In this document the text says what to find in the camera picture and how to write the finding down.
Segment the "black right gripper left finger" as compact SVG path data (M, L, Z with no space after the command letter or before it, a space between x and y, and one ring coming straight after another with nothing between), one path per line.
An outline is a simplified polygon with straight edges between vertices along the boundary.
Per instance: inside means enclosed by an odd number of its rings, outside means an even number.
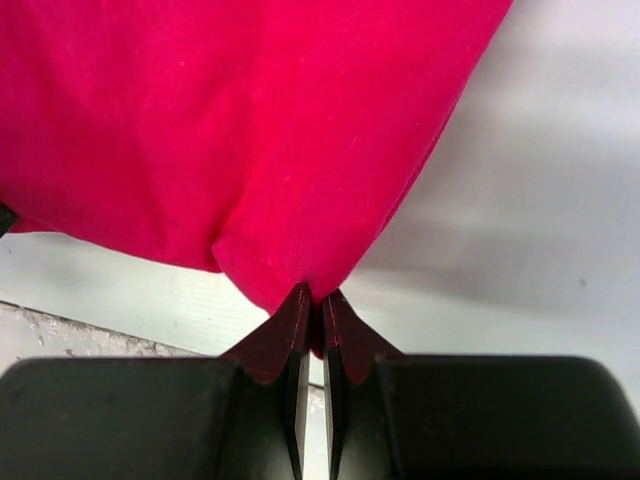
M298 479L308 285L217 357L33 358L1 378L5 479Z

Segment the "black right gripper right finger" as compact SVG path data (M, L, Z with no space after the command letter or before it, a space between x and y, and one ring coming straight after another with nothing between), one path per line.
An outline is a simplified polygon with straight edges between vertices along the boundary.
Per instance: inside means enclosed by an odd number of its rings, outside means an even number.
M405 354L334 292L322 307L333 479L635 479L639 423L571 356Z

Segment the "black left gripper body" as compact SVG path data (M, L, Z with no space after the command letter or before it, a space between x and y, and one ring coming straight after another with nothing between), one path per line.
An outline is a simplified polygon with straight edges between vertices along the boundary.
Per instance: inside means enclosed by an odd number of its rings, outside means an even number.
M0 236L7 234L16 224L16 214L7 206L0 205Z

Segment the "crimson red t shirt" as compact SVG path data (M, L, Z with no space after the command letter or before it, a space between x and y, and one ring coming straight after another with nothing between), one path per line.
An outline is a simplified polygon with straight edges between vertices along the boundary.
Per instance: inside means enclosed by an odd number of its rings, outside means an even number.
M1 201L225 274L336 289L435 148L507 1L5 1Z

